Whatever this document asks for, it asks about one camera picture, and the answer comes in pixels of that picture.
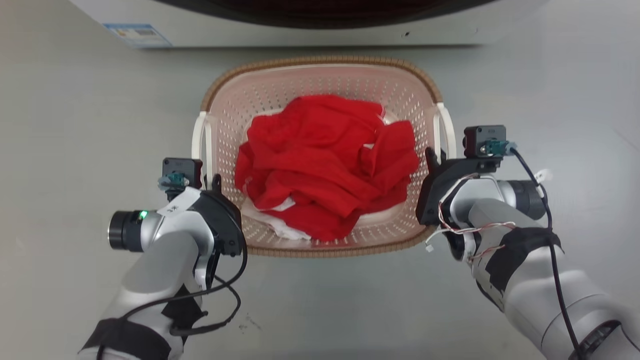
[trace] gray floor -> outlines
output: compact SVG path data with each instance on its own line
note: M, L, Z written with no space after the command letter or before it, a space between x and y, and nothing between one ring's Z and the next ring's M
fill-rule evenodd
M547 188L569 258L640 309L636 0L555 0L492 46L335 51L137 51L65 0L0 0L0 9L5 359L73 357L136 259L108 247L112 212L164 204L160 161L189 156L202 96L225 69L297 54L406 58L435 79L457 131L505 124L532 168L555 173ZM499 176L525 174L509 160ZM434 246L251 258L237 320L190 339L183 358L539 359L444 239ZM208 321L222 319L232 298L205 308Z

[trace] perforated basket wall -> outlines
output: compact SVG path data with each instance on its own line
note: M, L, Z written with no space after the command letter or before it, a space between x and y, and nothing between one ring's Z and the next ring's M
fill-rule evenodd
M440 148L440 122L450 156L455 157L451 120L434 82L404 60L365 56L318 56L262 61L222 75L202 101L193 135L192 156L204 150L206 172L222 175L223 193L241 207L244 194L234 186L238 147L256 115L274 113L295 97L335 94L384 105L385 122L410 120L420 167L412 175L408 199L383 213L366 215L343 239L294 241L279 238L266 225L243 217L243 231L252 254L325 258L377 254L411 247L433 229L418 224L415 205L427 175L424 150ZM202 138L205 149L202 149Z

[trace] red clothing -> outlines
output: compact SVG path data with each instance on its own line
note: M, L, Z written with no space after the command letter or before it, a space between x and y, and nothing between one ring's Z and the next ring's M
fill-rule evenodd
M383 115L380 104L315 95L256 117L239 149L236 187L258 209L291 196L293 207L265 213L320 240L343 238L360 215L404 202L418 169L411 123L384 126Z

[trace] black cable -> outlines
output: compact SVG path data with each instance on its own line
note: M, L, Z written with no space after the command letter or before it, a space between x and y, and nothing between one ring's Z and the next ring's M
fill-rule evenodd
M229 216L229 219L231 219L231 221L236 226L236 229L240 232L240 234L242 234L243 233L242 232L242 227L236 222L236 220L232 216ZM215 287L213 287L211 289L208 289L208 290L197 291L195 293L190 293L190 294L187 294L187 295L166 297L166 298L163 298L163 299L155 300L155 301L152 301L152 302L148 302L148 303L146 303L144 305L135 307L134 309L130 310L128 313L126 313L123 316L121 316L118 319L118 322L116 324L114 324L114 327L117 328L117 327L121 326L133 314L135 314L135 313L137 313L139 311L142 311L144 309L147 309L149 307L160 305L160 304L165 304L167 302L174 301L174 300L192 299L192 298L195 298L195 297L199 297L199 296L203 296L203 295L208 295L208 294L214 293L214 292L222 290L224 288L228 288L229 291L231 291L234 294L234 296L236 297L236 302L237 302L236 308L234 309L234 312L231 314L231 316L229 318L227 318L224 322L221 322L221 323L215 323L215 324L212 324L212 325L206 325L206 326L198 327L198 328L195 328L195 329L185 329L185 330L190 330L190 331L193 332L193 334L203 334L205 332L214 331L214 330L219 329L220 327L225 326L226 324L228 324L231 321L231 319L233 319L233 317L236 315L238 309L240 308L240 303L241 303L240 296L237 294L235 289L233 289L231 287L231 284L236 282L240 278L240 276L242 276L242 274L244 273L244 270L246 269L248 249L247 249L246 241L244 240L244 238L242 239L242 246L243 246L243 248L242 248L242 253L243 253L242 264L240 265L240 269L238 269L238 272L229 281L225 282L224 280L220 279L218 276L215 276L214 278L216 280L218 280L221 283L221 285L215 286ZM102 360L102 356L104 355L104 350L105 350L105 346L104 345L100 345L100 347L98 348L97 356L96 356L97 360Z
M553 230L554 223L553 223L553 218L551 216L551 209L549 208L547 190L542 184L538 182L538 180L536 179L536 176L533 174L533 172L527 165L527 162L524 161L522 155L520 155L520 153L516 149L511 149L511 152L516 156L516 158L518 158L518 160L522 164L522 167L524 167L524 170L527 172L527 174L529 175L533 183L536 184L536 186L539 186L540 189L542 190L542 194L543 194L542 204L544 205L545 212L547 213L547 229L551 232ZM554 244L551 242L550 237L547 238L547 242L549 244L549 249L551 251L551 267L554 273L554 281L556 283L556 294L558 297L558 304L560 305L560 312L562 313L564 324L566 325L566 330L569 332L569 338L571 338L573 349L578 359L582 360L584 359L584 356L580 351L580 343L578 343L578 339L575 337L575 331L573 331L573 326L571 325L571 320L569 319L569 313L567 312L566 304L564 303L564 296L562 294L562 287L560 285L560 274L558 272L558 263L556 259L556 250L554 248Z

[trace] blue and white sticker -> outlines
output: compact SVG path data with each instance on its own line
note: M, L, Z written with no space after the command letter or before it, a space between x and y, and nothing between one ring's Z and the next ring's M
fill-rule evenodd
M102 24L131 47L171 47L150 24Z

